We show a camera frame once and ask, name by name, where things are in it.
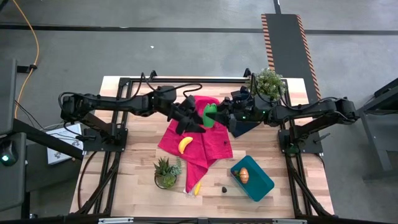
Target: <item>striped tape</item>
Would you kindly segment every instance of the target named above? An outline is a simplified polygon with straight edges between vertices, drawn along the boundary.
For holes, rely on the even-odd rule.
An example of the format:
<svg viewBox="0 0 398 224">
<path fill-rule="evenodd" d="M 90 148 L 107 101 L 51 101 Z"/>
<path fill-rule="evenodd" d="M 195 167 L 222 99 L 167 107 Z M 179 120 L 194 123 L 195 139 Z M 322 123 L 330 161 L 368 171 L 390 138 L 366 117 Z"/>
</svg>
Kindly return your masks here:
<svg viewBox="0 0 398 224">
<path fill-rule="evenodd" d="M 319 86 L 318 86 L 318 80 L 317 80 L 317 76 L 315 75 L 315 70 L 313 68 L 313 63 L 312 63 L 312 59 L 311 59 L 311 55 L 310 55 L 310 50 L 308 49 L 307 39 L 305 38 L 303 24 L 301 22 L 301 17 L 299 15 L 297 15 L 297 20 L 298 20 L 298 26 L 300 27 L 301 37 L 303 39 L 305 53 L 307 54 L 308 64 L 310 65 L 312 80 L 313 80 L 313 84 L 315 86 L 315 91 L 317 93 L 317 98 L 318 98 L 318 100 L 320 100 L 321 99 L 321 93 L 320 93 Z"/>
<path fill-rule="evenodd" d="M 272 55 L 271 40 L 269 38 L 267 17 L 265 14 L 261 14 L 262 31 L 264 33 L 264 40 L 266 41 L 268 67 L 271 70 L 275 70 L 274 56 Z"/>
</svg>

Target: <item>succulent plant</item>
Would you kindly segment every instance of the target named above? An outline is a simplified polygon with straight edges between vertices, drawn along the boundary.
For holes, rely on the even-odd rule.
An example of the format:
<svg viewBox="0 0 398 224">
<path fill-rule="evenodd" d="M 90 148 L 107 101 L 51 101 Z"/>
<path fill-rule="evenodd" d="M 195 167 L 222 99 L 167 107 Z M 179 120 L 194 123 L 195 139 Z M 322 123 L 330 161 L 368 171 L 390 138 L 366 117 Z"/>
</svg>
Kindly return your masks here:
<svg viewBox="0 0 398 224">
<path fill-rule="evenodd" d="M 270 68 L 262 69 L 260 73 L 254 74 L 255 83 L 257 84 L 257 90 L 260 94 L 269 96 L 272 100 L 278 100 L 280 97 L 279 88 L 282 90 L 282 93 L 285 92 L 285 84 L 281 80 L 282 75 L 276 74 Z M 250 89 L 252 80 L 249 81 L 248 88 Z M 253 87 L 251 93 L 254 95 L 257 94 L 256 89 Z"/>
<path fill-rule="evenodd" d="M 164 159 L 160 158 L 158 165 L 155 165 L 155 175 L 167 175 L 172 170 L 172 167 L 169 165 L 169 158 Z"/>
<path fill-rule="evenodd" d="M 173 174 L 174 176 L 180 175 L 182 173 L 181 159 L 179 157 L 177 157 L 177 164 L 172 165 L 172 170 L 170 171 L 170 173 Z"/>
<path fill-rule="evenodd" d="M 167 174 L 163 177 L 163 187 L 165 187 L 166 189 L 173 187 L 176 179 L 176 176 L 174 176 L 173 174 Z"/>
</svg>

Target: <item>black ramp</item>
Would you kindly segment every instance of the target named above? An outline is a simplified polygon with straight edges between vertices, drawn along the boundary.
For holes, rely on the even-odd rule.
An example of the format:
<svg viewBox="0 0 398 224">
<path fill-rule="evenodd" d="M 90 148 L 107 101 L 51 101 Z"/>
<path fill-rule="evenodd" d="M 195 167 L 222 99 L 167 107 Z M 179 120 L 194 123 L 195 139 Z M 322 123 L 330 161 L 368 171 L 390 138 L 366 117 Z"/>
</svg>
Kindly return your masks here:
<svg viewBox="0 0 398 224">
<path fill-rule="evenodd" d="M 309 102 L 317 101 L 317 84 L 314 83 L 297 16 L 266 14 L 266 21 L 276 73 L 284 78 L 303 78 Z"/>
</svg>

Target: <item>orange cable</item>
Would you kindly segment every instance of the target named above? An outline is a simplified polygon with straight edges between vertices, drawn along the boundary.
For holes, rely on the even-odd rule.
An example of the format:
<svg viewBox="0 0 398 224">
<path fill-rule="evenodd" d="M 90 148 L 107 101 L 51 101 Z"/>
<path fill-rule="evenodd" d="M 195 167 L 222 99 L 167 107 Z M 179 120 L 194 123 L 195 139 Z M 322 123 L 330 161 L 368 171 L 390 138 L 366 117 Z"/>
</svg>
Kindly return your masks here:
<svg viewBox="0 0 398 224">
<path fill-rule="evenodd" d="M 34 62 L 33 64 L 36 65 L 37 59 L 39 58 L 39 52 L 40 52 L 39 41 L 37 40 L 36 33 L 35 33 L 35 31 L 33 30 L 32 26 L 30 25 L 29 20 L 26 18 L 24 12 L 22 12 L 22 9 L 20 9 L 18 3 L 17 3 L 15 0 L 12 0 L 12 1 L 14 2 L 15 6 L 17 6 L 19 12 L 20 12 L 20 13 L 22 14 L 22 16 L 24 17 L 24 19 L 25 19 L 27 25 L 29 26 L 30 30 L 31 30 L 32 33 L 33 33 L 33 36 L 35 37 L 37 53 L 36 53 L 35 62 Z M 25 79 L 25 81 L 24 81 L 24 84 L 22 84 L 21 90 L 20 90 L 20 92 L 19 92 L 19 96 L 18 96 L 18 100 L 17 100 L 18 103 L 19 103 L 19 101 L 21 100 L 21 96 L 22 96 L 22 93 L 24 92 L 25 85 L 26 85 L 28 79 L 30 78 L 30 76 L 32 75 L 32 73 L 33 73 L 33 68 L 30 68 L 30 72 L 29 72 L 28 76 L 26 77 L 26 79 Z M 17 104 L 16 107 L 15 107 L 15 115 L 14 115 L 15 118 L 17 118 L 18 108 L 19 108 L 19 107 L 18 107 L 18 104 Z"/>
</svg>

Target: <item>potted plant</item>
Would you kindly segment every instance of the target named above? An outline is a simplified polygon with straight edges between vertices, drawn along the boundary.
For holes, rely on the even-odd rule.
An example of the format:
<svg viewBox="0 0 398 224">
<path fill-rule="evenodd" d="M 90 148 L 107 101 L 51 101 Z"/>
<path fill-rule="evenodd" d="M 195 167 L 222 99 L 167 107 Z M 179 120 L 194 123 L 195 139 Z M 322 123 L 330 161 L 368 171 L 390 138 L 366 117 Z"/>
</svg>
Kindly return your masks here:
<svg viewBox="0 0 398 224">
<path fill-rule="evenodd" d="M 170 165 L 169 158 L 160 158 L 155 165 L 155 184 L 160 189 L 169 189 L 174 186 L 177 176 L 181 174 L 181 160 L 177 158 L 177 164 Z"/>
<path fill-rule="evenodd" d="M 276 74 L 270 68 L 262 69 L 260 73 L 252 74 L 248 88 L 253 96 L 259 93 L 269 96 L 271 101 L 277 101 L 280 98 L 280 92 L 282 94 L 285 92 L 285 83 L 281 78 L 282 75 Z"/>
</svg>

